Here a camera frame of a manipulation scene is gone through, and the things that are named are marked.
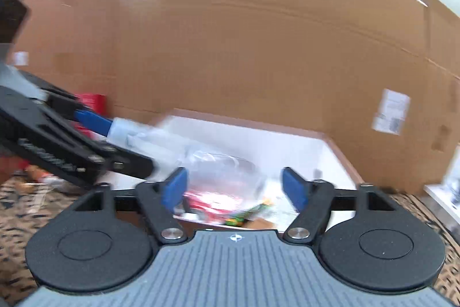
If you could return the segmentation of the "white shelf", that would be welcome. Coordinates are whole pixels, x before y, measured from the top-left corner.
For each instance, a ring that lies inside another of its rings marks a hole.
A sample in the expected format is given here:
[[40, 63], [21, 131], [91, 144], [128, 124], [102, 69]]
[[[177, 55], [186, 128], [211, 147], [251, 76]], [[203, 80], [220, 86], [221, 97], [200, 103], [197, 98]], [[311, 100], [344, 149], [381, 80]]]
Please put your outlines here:
[[459, 146], [449, 164], [448, 171], [442, 181], [426, 185], [424, 191], [433, 199], [457, 224], [459, 224]]

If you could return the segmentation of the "large cardboard wall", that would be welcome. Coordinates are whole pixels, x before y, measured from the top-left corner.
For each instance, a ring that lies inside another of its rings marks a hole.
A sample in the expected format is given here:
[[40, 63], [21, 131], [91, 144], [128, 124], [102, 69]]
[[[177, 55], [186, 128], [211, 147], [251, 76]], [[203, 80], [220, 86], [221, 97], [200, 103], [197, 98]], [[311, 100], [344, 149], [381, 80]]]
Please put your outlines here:
[[[440, 182], [459, 143], [459, 17], [439, 0], [24, 0], [15, 50], [117, 116], [174, 108], [327, 134], [365, 182]], [[372, 129], [384, 89], [411, 98]]]

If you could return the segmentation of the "pink white storage box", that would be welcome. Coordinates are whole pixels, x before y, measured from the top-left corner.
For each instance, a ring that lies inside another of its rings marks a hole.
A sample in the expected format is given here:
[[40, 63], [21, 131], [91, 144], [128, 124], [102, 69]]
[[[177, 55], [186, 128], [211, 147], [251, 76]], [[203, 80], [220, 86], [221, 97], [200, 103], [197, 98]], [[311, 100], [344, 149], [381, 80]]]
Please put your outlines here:
[[256, 200], [187, 189], [185, 203], [175, 207], [176, 218], [186, 228], [227, 229], [230, 217], [256, 209], [251, 228], [284, 231], [296, 216], [295, 207], [282, 189], [281, 172], [285, 167], [291, 167], [307, 181], [323, 179], [336, 188], [356, 189], [363, 183], [343, 152], [319, 132], [184, 110], [175, 110], [148, 125], [170, 129], [244, 158], [266, 177]]

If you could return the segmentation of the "letter patterned rug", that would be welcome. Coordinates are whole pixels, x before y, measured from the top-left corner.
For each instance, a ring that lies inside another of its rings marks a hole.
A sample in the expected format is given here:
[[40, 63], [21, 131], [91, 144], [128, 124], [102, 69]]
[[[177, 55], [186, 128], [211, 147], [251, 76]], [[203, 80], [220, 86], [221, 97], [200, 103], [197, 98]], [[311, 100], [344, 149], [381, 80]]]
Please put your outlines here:
[[[74, 196], [56, 191], [46, 193], [43, 203], [35, 204], [34, 198], [34, 194], [21, 194], [14, 179], [1, 186], [1, 297], [8, 306], [15, 306], [37, 289], [26, 266], [26, 243], [32, 234], [76, 200]], [[459, 237], [417, 196], [395, 193], [391, 198], [442, 237], [447, 255], [435, 289], [457, 306]]]

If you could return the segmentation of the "white shipping label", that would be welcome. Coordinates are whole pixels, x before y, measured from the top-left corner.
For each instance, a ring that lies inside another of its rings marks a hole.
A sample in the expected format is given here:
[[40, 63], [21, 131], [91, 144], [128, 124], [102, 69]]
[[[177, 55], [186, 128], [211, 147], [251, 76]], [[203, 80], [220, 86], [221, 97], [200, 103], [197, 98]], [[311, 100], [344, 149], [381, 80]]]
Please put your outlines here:
[[406, 94], [384, 89], [375, 113], [372, 129], [399, 136], [409, 110], [411, 98]]

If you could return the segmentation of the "red booklet box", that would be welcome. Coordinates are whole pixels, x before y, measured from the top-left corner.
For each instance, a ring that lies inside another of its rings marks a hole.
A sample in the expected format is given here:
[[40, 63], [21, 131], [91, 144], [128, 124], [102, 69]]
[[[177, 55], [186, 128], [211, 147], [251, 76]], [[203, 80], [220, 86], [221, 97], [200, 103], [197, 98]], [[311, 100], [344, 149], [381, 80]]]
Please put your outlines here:
[[[101, 115], [108, 119], [108, 104], [107, 104], [107, 97], [103, 94], [93, 94], [93, 93], [85, 93], [85, 94], [77, 94], [76, 95], [79, 102], [83, 105], [83, 109], [80, 110], [91, 110], [94, 113]], [[102, 137], [95, 132], [91, 132], [89, 129], [82, 127], [77, 121], [74, 121], [74, 127], [79, 130], [82, 134], [88, 136], [92, 140], [96, 140]]]

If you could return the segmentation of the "clear plastic bag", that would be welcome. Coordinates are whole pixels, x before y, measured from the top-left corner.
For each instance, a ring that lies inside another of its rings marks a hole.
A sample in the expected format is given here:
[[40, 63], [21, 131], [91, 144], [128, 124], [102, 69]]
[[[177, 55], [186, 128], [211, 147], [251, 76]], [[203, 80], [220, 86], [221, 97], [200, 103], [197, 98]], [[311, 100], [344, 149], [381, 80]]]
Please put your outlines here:
[[266, 177], [252, 162], [164, 127], [116, 118], [108, 131], [113, 146], [149, 157], [156, 171], [145, 179], [164, 181], [178, 167], [188, 172], [187, 189], [256, 200]]

